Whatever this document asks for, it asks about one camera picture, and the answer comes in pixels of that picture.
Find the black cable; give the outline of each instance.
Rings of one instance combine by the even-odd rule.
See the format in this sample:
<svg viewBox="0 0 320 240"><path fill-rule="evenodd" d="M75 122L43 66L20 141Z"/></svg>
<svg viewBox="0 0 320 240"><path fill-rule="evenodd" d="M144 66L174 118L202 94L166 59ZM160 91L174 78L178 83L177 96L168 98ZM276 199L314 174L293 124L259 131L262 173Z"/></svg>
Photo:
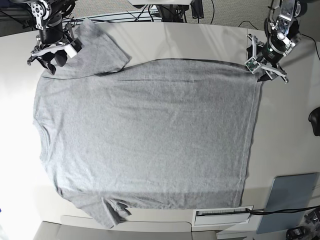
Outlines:
<svg viewBox="0 0 320 240"><path fill-rule="evenodd" d="M134 17L135 20L139 21L139 18L135 17L132 13L130 13L130 12L128 12L128 11L126 11L126 12L127 12L128 14L130 14L132 17Z"/></svg>
<svg viewBox="0 0 320 240"><path fill-rule="evenodd" d="M8 18L11 18L12 20L14 20L14 21L16 21L17 23L21 24L23 28L26 27L26 25L24 25L24 23L23 23L22 21L16 19L16 18L13 17L13 16L10 16L9 14L5 13L4 11L1 11L1 10L0 10L0 13L6 15Z"/></svg>
<svg viewBox="0 0 320 240"><path fill-rule="evenodd" d="M149 16L144 16L144 17L140 17L139 21L140 22L149 22L150 20L143 20L146 18L150 18ZM100 19L92 19L90 18L90 20L92 20L94 23L133 23L133 21L120 21L120 20L127 20L128 18L119 18L119 19L115 19L115 21L109 21L109 20L100 20ZM79 25L77 23L82 23L84 20L82 19L74 19L75 25ZM64 21L64 23L72 23L73 21Z"/></svg>
<svg viewBox="0 0 320 240"><path fill-rule="evenodd" d="M24 10L26 10L30 14L30 20L29 21L27 20L26 22L28 24L28 27L31 28L31 31L33 31L36 23L35 23L35 20L34 20L34 16L33 16L32 12L31 12L31 9L29 10L29 8L28 8L29 5L27 5L27 4L26 4L27 7L24 7L24 4L20 4L20 5Z"/></svg>
<svg viewBox="0 0 320 240"><path fill-rule="evenodd" d="M305 212L312 209L320 208L320 205L318 206L311 206L311 207L304 207L304 208L294 208L294 209L282 209L278 211L253 211L248 208L245 209L247 213L250 213L251 215L257 215L257 216L263 216L263 215L270 215L270 214L295 214L300 212Z"/></svg>
<svg viewBox="0 0 320 240"><path fill-rule="evenodd" d="M151 15L150 8L151 8L151 5L149 5L149 7L148 7L148 13L150 15L151 21L154 22L154 18Z"/></svg>
<svg viewBox="0 0 320 240"><path fill-rule="evenodd" d="M215 12L216 12L214 0L211 0L211 2L212 2L212 7L213 7L213 14L212 14L212 19L211 19L211 23L210 24L213 23L214 18L215 18Z"/></svg>
<svg viewBox="0 0 320 240"><path fill-rule="evenodd" d="M320 56L319 56L319 52L318 52L318 46L317 46L317 42L316 40L314 40L312 37L308 36L308 35L305 35L305 34L302 34L302 36L305 36L307 38L310 38L313 40L314 44L315 44L315 50L316 50L316 54L318 55L318 58L319 58L319 61L320 61Z"/></svg>
<svg viewBox="0 0 320 240"><path fill-rule="evenodd" d="M256 27L255 27L250 21L248 21L248 20L242 21L242 22L239 24L238 28L239 28L243 23L250 23L252 27L254 27L256 30L259 30L258 28L256 28Z"/></svg>
<svg viewBox="0 0 320 240"><path fill-rule="evenodd" d="M137 19L139 19L140 16L141 16L141 14L144 13L144 11L145 11L145 9L146 9L147 6L148 6L148 5L145 5L145 6L144 6L144 8L142 9L142 11L141 11L140 14L138 15Z"/></svg>
<svg viewBox="0 0 320 240"><path fill-rule="evenodd" d="M73 19L73 18L69 18L69 17L64 17L64 19L68 19L70 20L70 22L72 21L77 21L78 22L83 22L83 19ZM96 21L98 23L114 23L114 21L109 21L109 20L101 20L101 19L94 19L94 18L89 18L91 21Z"/></svg>

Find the metal bracket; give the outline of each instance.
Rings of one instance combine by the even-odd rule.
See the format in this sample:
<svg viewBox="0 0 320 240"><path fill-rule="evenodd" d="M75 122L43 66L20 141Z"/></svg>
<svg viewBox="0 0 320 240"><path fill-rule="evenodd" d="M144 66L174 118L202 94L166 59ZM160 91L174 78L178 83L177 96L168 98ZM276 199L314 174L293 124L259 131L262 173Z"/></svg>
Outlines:
<svg viewBox="0 0 320 240"><path fill-rule="evenodd" d="M31 5L32 15L35 17L35 27L40 30L45 29L45 20L52 13L50 2L47 0L38 0Z"/></svg>
<svg viewBox="0 0 320 240"><path fill-rule="evenodd" d="M295 15L296 0L282 0L280 14L277 18L277 37L284 40L289 33L290 25Z"/></svg>
<svg viewBox="0 0 320 240"><path fill-rule="evenodd" d="M260 44L260 42L258 42L258 38L256 36L252 36L251 34L247 35L247 37L251 40L252 44L252 57L245 62L245 66L249 69L249 71L252 74L255 74L259 70L263 69L271 80L281 77L285 83L288 83L289 80L287 78L287 73L279 64L277 64L277 68L272 67L271 64L268 63L262 56L257 56L257 45Z"/></svg>

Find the black knob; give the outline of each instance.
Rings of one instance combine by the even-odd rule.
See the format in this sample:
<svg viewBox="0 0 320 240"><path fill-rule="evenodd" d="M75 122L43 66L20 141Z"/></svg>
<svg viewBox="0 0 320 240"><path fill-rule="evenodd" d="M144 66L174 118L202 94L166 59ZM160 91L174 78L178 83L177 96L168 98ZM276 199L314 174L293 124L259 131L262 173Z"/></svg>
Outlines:
<svg viewBox="0 0 320 240"><path fill-rule="evenodd" d="M312 125L314 135L320 136L320 107L310 113L309 122Z"/></svg>

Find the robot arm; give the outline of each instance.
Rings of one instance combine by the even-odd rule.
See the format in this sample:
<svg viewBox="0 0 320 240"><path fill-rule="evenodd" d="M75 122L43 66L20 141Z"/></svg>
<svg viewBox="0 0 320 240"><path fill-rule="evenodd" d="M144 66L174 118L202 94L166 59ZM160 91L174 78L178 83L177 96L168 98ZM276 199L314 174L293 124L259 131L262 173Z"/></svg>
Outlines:
<svg viewBox="0 0 320 240"><path fill-rule="evenodd" d="M11 0L16 4L29 4L35 17L35 27L39 29L37 44L27 60L30 65L37 60L52 75L56 67L51 64L55 59L62 67L67 62L67 54L73 58L81 50L81 42L75 39L72 26L63 28L62 19L69 15L75 7L76 0Z"/></svg>
<svg viewBox="0 0 320 240"><path fill-rule="evenodd" d="M260 69L265 70L259 82L273 80L278 76L286 83L289 81L279 61L301 41L297 18L306 11L307 3L304 0L273 0L268 18L264 21L266 43L258 41L256 36L248 35L252 45L247 49L249 59L245 65L253 74Z"/></svg>

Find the white table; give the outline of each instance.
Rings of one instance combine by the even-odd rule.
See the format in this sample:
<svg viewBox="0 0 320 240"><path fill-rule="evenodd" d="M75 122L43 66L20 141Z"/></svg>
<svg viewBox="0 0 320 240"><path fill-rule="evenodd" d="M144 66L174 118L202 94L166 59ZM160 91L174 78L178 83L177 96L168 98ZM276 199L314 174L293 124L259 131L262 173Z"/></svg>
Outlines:
<svg viewBox="0 0 320 240"><path fill-rule="evenodd" d="M100 26L132 56L129 66L165 58L243 64L246 35L265 39L262 31L215 25L128 22ZM32 122L43 69L37 62L27 66L37 34L0 38L0 225L11 240L32 239L41 221L60 223L62 215L88 217L55 192L39 160L41 143ZM320 62L314 43L303 40L284 59L283 67L290 82L284 84L279 78L262 88L243 206L263 208L276 176L320 172L320 137L313 135L308 122L309 113L320 106ZM316 188L310 205L320 203L319 193ZM190 222L193 214L192 210L130 211L129 221L144 222ZM254 231L258 220L252 221L241 231Z"/></svg>

